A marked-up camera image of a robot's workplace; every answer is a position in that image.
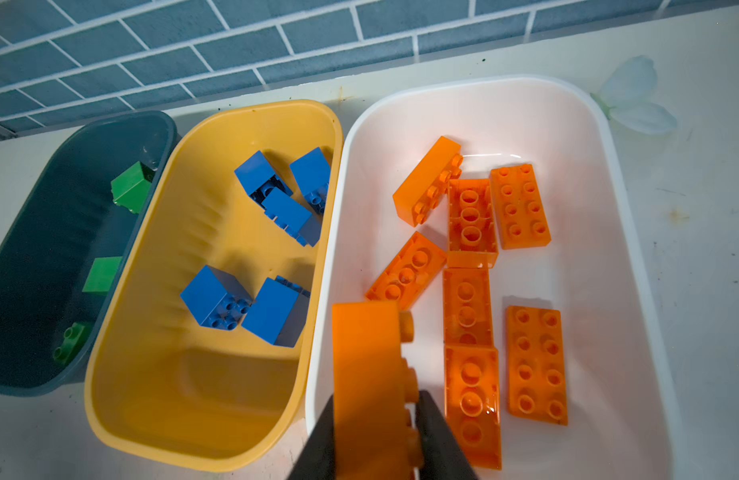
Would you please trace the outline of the yellow plastic bin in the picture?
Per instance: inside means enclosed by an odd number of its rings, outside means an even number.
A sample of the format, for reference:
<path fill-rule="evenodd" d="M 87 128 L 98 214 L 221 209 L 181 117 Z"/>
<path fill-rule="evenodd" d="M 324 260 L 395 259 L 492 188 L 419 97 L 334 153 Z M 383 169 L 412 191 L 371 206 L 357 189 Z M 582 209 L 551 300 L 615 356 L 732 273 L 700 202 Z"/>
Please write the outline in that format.
<path fill-rule="evenodd" d="M 219 112 L 174 149 L 123 265 L 85 381 L 89 424 L 129 454 L 209 472 L 262 458 L 302 415 L 331 216 L 301 246 L 243 190 L 236 169 L 262 152 L 287 182 L 321 149 L 340 171 L 344 134 L 327 105 L 291 100 Z M 181 300 L 204 266 L 257 292 L 283 277 L 311 294 L 297 344 L 205 328 Z"/>

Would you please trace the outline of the orange L-shaped lego brick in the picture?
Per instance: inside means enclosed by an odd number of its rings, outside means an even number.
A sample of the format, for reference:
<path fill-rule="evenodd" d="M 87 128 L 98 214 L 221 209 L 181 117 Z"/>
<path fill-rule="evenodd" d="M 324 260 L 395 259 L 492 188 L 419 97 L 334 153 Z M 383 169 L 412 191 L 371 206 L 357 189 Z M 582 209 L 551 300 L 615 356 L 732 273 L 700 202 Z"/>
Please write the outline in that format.
<path fill-rule="evenodd" d="M 512 305 L 505 312 L 507 409 L 525 419 L 567 426 L 567 375 L 561 312 Z"/>

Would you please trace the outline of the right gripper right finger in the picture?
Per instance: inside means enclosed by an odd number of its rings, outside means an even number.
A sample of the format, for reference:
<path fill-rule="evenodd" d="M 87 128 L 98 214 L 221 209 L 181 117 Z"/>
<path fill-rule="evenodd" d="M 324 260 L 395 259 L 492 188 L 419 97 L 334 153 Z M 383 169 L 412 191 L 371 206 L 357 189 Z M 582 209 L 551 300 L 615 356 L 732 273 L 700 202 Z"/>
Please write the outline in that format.
<path fill-rule="evenodd" d="M 423 467 L 419 468 L 419 478 L 477 480 L 475 471 L 427 390 L 419 392 L 419 401 L 415 404 L 415 427 L 421 434 L 423 451 Z"/>

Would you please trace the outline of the dark teal plastic bin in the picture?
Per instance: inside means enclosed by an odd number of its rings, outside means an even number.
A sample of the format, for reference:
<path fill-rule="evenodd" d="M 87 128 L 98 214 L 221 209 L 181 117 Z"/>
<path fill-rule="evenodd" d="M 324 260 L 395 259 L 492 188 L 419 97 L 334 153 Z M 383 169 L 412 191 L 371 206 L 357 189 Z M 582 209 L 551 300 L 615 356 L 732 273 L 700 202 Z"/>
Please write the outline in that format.
<path fill-rule="evenodd" d="M 130 256 L 145 215 L 113 202 L 111 182 L 136 162 L 155 171 L 152 200 L 181 140 L 161 111 L 88 124 L 50 157 L 0 245 L 0 394 L 31 397 L 83 381 L 113 292 L 82 291 L 96 258 Z M 74 322 L 92 332 L 67 366 L 54 350 Z"/>

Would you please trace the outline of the white plastic bin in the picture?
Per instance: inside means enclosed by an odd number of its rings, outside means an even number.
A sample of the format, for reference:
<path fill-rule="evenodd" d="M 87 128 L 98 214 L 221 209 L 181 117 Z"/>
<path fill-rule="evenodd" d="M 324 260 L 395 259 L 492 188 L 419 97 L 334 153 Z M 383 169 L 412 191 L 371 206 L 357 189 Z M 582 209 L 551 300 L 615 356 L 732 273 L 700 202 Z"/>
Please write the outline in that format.
<path fill-rule="evenodd" d="M 511 76 L 401 92 L 347 135 L 306 393 L 314 426 L 334 391 L 332 307 L 355 302 L 413 235 L 393 194 L 431 146 L 461 145 L 463 177 L 535 170 L 551 243 L 491 270 L 495 345 L 510 305 L 561 313 L 569 422 L 501 416 L 503 468 L 483 479 L 669 479 L 677 414 L 657 314 L 605 116 L 559 80 Z"/>

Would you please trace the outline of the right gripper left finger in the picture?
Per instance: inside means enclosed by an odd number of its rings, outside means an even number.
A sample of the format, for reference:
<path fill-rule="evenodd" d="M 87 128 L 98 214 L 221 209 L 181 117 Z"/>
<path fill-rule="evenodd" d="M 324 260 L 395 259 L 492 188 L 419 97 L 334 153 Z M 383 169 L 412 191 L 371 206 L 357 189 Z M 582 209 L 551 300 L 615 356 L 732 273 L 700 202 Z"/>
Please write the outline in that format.
<path fill-rule="evenodd" d="M 336 479 L 334 432 L 334 398 L 331 397 L 295 462 L 289 480 Z"/>

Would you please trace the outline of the blue lego brick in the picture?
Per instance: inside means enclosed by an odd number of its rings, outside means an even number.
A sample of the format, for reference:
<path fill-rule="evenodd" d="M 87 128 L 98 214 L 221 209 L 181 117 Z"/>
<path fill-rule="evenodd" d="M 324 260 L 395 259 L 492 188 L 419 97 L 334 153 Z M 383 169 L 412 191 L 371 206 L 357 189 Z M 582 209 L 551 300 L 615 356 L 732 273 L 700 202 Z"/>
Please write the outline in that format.
<path fill-rule="evenodd" d="M 316 246 L 321 237 L 321 223 L 311 210 L 274 188 L 263 201 L 265 212 L 279 228 L 303 246 Z"/>
<path fill-rule="evenodd" d="M 311 292 L 277 276 L 267 278 L 242 327 L 271 345 L 293 348 L 305 327 Z"/>
<path fill-rule="evenodd" d="M 307 204 L 322 216 L 327 206 L 331 167 L 320 148 L 315 148 L 291 165 L 299 190 Z"/>
<path fill-rule="evenodd" d="M 199 326 L 233 331 L 243 321 L 254 298 L 233 276 L 205 265 L 181 293 Z"/>
<path fill-rule="evenodd" d="M 252 198 L 259 206 L 263 206 L 263 202 L 269 194 L 279 189 L 287 196 L 293 196 L 293 190 L 287 186 L 287 183 L 279 176 L 279 173 L 266 156 L 261 151 L 257 151 L 236 170 L 241 186 L 244 188 L 247 196 Z"/>

